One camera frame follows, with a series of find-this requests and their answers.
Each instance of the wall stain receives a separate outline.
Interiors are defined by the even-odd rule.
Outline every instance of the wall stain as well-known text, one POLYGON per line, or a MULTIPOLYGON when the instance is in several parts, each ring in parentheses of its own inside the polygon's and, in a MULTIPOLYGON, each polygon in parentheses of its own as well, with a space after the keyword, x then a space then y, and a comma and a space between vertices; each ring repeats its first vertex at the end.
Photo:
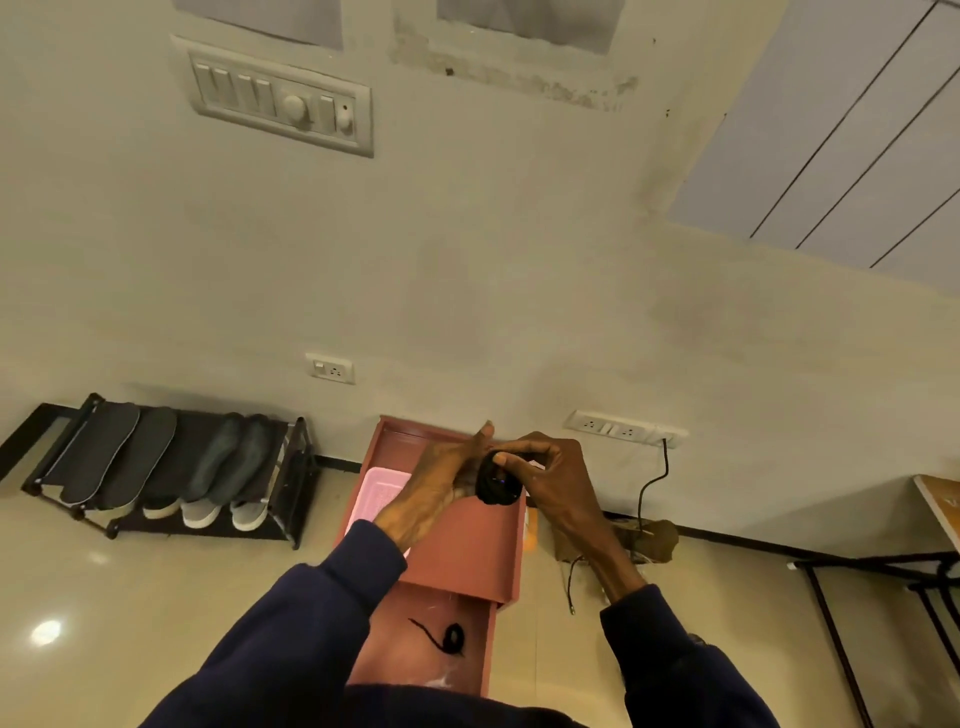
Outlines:
POLYGON ((508 88, 531 96, 541 96, 552 101, 600 111, 620 111, 623 108, 620 97, 635 91, 640 83, 638 76, 624 77, 622 74, 614 74, 608 89, 581 91, 559 81, 544 79, 538 74, 508 73, 482 62, 431 50, 429 38, 396 13, 394 45, 389 55, 394 63, 424 68, 442 76, 457 76, 480 84, 508 88))
POLYGON ((626 81, 621 81, 619 84, 614 86, 616 88, 616 95, 623 96, 627 91, 633 91, 640 83, 640 79, 636 76, 631 76, 626 81))

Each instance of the power outlet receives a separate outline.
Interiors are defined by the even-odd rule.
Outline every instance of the power outlet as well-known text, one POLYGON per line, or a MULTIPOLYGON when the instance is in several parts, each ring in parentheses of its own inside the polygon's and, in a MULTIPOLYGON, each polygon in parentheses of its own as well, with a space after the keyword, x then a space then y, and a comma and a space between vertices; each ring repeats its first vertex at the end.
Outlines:
POLYGON ((569 429, 576 429, 581 432, 590 432, 594 435, 600 434, 600 429, 607 423, 606 420, 594 417, 588 412, 581 412, 577 410, 570 418, 566 421, 565 427, 569 429))
POLYGON ((309 353, 306 356, 308 374, 317 379, 339 381, 341 384, 355 384, 353 378, 353 362, 347 359, 338 359, 320 353, 309 353))
POLYGON ((576 410, 564 423, 567 429, 588 432, 593 435, 613 437, 628 443, 660 447, 666 440, 668 448, 678 448, 689 434, 681 427, 671 425, 653 425, 651 423, 626 420, 621 417, 604 415, 599 412, 576 410))

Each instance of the red drawer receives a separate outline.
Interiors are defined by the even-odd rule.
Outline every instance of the red drawer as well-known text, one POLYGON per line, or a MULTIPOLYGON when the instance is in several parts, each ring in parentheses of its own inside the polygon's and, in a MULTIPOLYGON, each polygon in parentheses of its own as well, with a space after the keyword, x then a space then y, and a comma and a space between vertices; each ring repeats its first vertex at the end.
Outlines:
MULTIPOLYGON (((433 442, 462 442, 468 435, 392 417, 381 417, 340 529, 367 470, 410 473, 433 442)), ((350 676, 351 683, 432 685, 485 695, 490 675, 496 610, 519 597, 524 498, 489 506, 464 498, 446 510, 413 547, 407 571, 373 613, 371 633, 350 676), (442 653, 410 619, 439 642, 446 627, 464 628, 464 656, 442 653)))

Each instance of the hand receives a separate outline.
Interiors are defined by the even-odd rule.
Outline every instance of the hand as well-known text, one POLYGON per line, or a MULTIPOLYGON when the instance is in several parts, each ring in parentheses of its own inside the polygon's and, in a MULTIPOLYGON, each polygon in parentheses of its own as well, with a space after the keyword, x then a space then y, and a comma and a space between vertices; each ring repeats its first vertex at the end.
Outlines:
POLYGON ((493 424, 487 422, 464 443, 431 443, 403 490, 373 520, 406 551, 426 536, 446 507, 473 493, 477 468, 490 450, 493 424))
POLYGON ((531 432, 520 440, 498 445, 493 462, 515 475, 543 515, 586 552, 587 542, 610 531, 590 483, 580 443, 531 432), (511 452, 533 453, 543 470, 511 452))
POLYGON ((604 518, 580 443, 531 432, 496 449, 506 451, 493 462, 523 483, 543 515, 587 557, 611 603, 646 584, 604 518), (533 453, 543 470, 514 452, 533 453))

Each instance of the ceiling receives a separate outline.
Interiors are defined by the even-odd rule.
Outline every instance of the ceiling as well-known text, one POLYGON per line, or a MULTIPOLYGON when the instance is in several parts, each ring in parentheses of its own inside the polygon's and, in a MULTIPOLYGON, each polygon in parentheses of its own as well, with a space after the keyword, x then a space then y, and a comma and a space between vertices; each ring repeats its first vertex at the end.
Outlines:
POLYGON ((794 0, 677 222, 960 295, 960 9, 794 0))

